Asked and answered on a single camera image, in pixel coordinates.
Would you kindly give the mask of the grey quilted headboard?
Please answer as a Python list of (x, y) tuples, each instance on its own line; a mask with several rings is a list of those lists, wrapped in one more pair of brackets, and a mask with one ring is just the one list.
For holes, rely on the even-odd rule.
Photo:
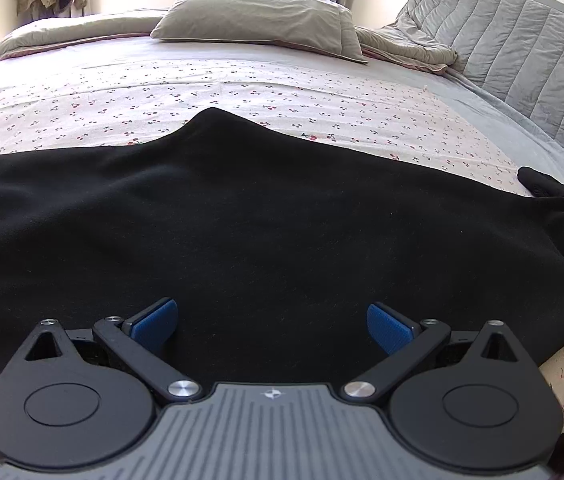
[(389, 32), (456, 55), (453, 70), (564, 148), (564, 4), (408, 0)]

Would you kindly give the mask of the grey pillow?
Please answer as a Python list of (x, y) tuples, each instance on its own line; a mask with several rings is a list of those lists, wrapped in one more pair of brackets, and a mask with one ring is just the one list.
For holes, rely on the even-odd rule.
[(275, 44), (367, 62), (350, 11), (331, 0), (177, 0), (151, 37)]

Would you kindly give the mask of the cherry print bed sheet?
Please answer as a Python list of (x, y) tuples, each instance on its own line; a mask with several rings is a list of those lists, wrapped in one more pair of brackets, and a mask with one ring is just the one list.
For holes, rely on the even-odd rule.
[[(209, 108), (271, 131), (454, 174), (512, 194), (529, 168), (564, 185), (564, 151), (462, 82), (254, 44), (102, 40), (0, 62), (0, 156), (119, 148)], [(564, 346), (538, 363), (564, 379)]]

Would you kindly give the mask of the black pants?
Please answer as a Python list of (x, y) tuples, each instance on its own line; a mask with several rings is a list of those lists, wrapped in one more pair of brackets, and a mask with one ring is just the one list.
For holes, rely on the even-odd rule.
[(85, 327), (163, 297), (163, 357), (204, 385), (339, 386), (381, 353), (374, 301), (542, 363), (564, 346), (564, 185), (521, 194), (316, 144), (209, 108), (161, 139), (0, 156), (0, 373), (43, 318)]

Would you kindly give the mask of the grey folded duvet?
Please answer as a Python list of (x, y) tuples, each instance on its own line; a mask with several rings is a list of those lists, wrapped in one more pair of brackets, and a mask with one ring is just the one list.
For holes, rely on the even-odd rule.
[[(93, 41), (148, 37), (162, 18), (163, 14), (155, 11), (44, 18), (5, 36), (0, 41), (0, 61)], [(441, 74), (457, 58), (452, 48), (435, 40), (415, 41), (396, 27), (358, 27), (353, 38), (358, 41), (361, 63), (367, 58), (377, 58), (412, 70)]]

